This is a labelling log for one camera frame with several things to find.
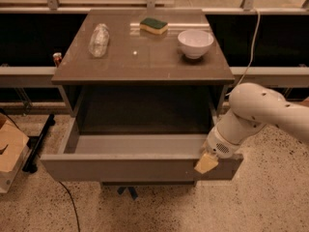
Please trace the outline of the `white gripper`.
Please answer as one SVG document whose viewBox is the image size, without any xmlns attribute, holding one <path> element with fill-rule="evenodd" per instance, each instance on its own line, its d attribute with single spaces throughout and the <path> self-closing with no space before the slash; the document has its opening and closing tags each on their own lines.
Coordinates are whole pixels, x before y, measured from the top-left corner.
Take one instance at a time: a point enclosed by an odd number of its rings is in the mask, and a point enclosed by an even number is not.
<svg viewBox="0 0 309 232">
<path fill-rule="evenodd" d="M 228 159 L 238 149 L 239 145 L 232 144 L 226 140 L 217 127 L 213 127 L 207 135 L 205 144 L 206 152 L 197 161 L 194 169 L 200 174 L 205 174 L 218 165 L 218 158 Z"/>
</svg>

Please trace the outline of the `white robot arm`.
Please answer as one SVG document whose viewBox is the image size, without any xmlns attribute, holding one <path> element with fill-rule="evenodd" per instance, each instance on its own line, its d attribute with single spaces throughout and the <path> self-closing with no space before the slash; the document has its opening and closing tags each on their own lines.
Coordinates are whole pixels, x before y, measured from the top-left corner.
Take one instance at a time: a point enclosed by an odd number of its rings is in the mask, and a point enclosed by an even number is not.
<svg viewBox="0 0 309 232">
<path fill-rule="evenodd" d="M 255 83 L 237 85 L 229 95 L 230 109 L 214 125 L 194 169 L 205 174 L 220 159 L 230 158 L 243 141 L 272 125 L 309 143 L 309 107 L 291 103 L 278 92 Z"/>
</svg>

